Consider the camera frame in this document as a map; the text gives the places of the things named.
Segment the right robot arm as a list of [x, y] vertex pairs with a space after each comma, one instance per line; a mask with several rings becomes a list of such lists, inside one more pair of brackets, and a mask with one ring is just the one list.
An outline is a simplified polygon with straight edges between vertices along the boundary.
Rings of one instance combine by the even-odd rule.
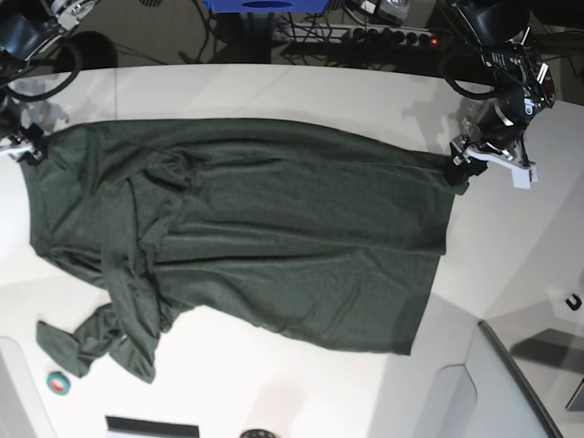
[[[50, 99], [77, 78], [82, 55], [72, 33], [95, 8], [97, 1], [3, 1], [1, 3], [1, 148], [3, 156], [38, 165], [47, 157], [43, 130], [25, 127], [19, 103]], [[41, 66], [54, 62], [53, 54], [66, 48], [73, 58], [69, 75], [55, 88], [36, 95], [22, 94], [10, 84]]]

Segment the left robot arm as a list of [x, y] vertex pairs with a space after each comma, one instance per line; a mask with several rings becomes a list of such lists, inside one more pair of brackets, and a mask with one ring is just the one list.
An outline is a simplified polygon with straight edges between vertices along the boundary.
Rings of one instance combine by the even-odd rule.
[[[443, 55], [439, 72], [455, 92], [480, 106], [451, 140], [444, 178], [452, 186], [462, 185], [495, 163], [511, 172], [516, 188], [528, 189], [537, 181], [537, 168], [528, 157], [525, 134], [536, 115], [556, 101], [549, 65], [530, 35], [529, 7], [523, 1], [451, 1], [448, 5], [465, 31], [459, 44]], [[478, 55], [491, 72], [492, 90], [475, 93], [458, 85], [449, 64], [465, 52]]]

